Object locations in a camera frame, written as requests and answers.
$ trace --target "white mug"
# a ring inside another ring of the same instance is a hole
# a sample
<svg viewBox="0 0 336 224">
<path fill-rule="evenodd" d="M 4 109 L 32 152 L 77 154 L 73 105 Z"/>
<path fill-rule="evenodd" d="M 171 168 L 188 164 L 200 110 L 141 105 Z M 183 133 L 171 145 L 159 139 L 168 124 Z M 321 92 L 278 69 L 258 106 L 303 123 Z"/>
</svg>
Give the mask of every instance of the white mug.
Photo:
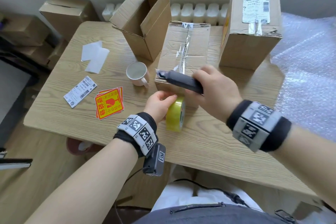
<svg viewBox="0 0 336 224">
<path fill-rule="evenodd" d="M 149 88 L 149 72 L 142 62 L 134 62 L 126 69 L 126 75 L 135 86 L 145 86 Z"/>
</svg>

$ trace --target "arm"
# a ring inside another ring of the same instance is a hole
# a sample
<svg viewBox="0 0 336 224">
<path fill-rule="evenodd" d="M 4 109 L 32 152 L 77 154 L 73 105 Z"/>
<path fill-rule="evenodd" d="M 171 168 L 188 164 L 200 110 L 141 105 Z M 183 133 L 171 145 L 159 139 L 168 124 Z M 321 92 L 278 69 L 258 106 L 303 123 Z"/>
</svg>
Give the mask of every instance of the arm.
<svg viewBox="0 0 336 224">
<path fill-rule="evenodd" d="M 243 100 L 237 85 L 212 66 L 193 76 L 202 84 L 204 95 L 189 90 L 186 94 L 210 115 L 226 122 Z M 336 143 L 292 125 L 280 148 L 270 154 L 336 209 Z"/>
<path fill-rule="evenodd" d="M 153 94 L 144 112 L 159 123 L 177 96 Z M 32 214 L 31 223 L 102 223 L 138 160 L 134 146 L 112 140 L 61 184 Z"/>
</svg>

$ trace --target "barcode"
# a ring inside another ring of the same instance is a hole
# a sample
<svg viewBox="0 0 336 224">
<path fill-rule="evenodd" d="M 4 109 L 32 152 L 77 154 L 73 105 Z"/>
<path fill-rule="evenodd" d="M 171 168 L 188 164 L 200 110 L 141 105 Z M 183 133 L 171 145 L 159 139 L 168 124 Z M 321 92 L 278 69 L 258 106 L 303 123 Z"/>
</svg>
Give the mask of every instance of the barcode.
<svg viewBox="0 0 336 224">
<path fill-rule="evenodd" d="M 89 84 L 85 81 L 85 80 L 83 80 L 83 83 L 88 87 L 89 86 Z"/>
<path fill-rule="evenodd" d="M 269 12 L 269 11 L 270 11 L 270 3 L 264 2 L 264 12 Z"/>
<path fill-rule="evenodd" d="M 86 94 L 89 93 L 89 90 L 85 91 L 82 95 L 81 95 L 81 98 L 84 98 L 86 96 Z"/>
</svg>

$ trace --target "person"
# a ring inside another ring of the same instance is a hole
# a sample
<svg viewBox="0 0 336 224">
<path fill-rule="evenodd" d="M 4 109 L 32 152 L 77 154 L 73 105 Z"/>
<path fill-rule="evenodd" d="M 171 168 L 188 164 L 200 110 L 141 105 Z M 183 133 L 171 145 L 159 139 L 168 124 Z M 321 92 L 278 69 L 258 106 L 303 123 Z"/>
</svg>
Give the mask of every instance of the person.
<svg viewBox="0 0 336 224">
<path fill-rule="evenodd" d="M 186 90 L 187 97 L 193 98 L 200 107 L 218 120 L 228 122 L 231 114 L 243 101 L 237 85 L 209 65 L 196 71 L 193 77 L 202 84 L 204 94 Z M 149 97 L 144 112 L 159 123 L 176 98 L 174 94 L 158 91 Z M 292 124 L 281 145 L 269 154 L 322 200 L 336 208 L 336 144 L 334 142 Z M 133 144 L 119 138 L 113 139 L 61 184 L 26 223 L 102 223 L 137 160 L 138 152 Z M 188 190 L 188 188 L 181 185 L 178 189 L 182 198 L 176 196 L 172 199 L 169 185 L 166 187 L 167 190 L 164 189 L 161 199 L 157 201 L 156 209 L 136 223 L 285 222 L 283 218 L 273 217 L 254 209 L 258 206 L 248 208 L 229 203 L 215 204 L 218 203 L 216 202 L 218 198 L 223 198 L 223 192 L 220 191 L 216 191 L 212 197 L 208 197 L 208 201 L 199 205 L 197 204 L 199 201 L 193 202 L 190 193 L 188 197 L 183 197 L 187 194 L 183 193 L 184 189 Z M 202 193 L 205 192 L 200 191 L 199 198 L 202 197 Z M 168 208 L 160 208 L 162 199 L 170 200 Z"/>
</svg>

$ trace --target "black knife handle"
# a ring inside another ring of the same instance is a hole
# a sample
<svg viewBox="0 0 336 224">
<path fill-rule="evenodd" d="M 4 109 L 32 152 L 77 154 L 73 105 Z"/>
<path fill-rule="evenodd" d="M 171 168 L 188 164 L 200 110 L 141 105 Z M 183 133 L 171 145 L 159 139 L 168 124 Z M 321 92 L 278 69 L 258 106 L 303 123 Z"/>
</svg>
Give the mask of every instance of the black knife handle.
<svg viewBox="0 0 336 224">
<path fill-rule="evenodd" d="M 170 84 L 185 88 L 187 90 L 195 91 L 198 94 L 203 94 L 202 84 L 190 77 L 189 75 L 178 73 L 174 70 L 170 70 L 166 75 L 166 80 Z"/>
</svg>

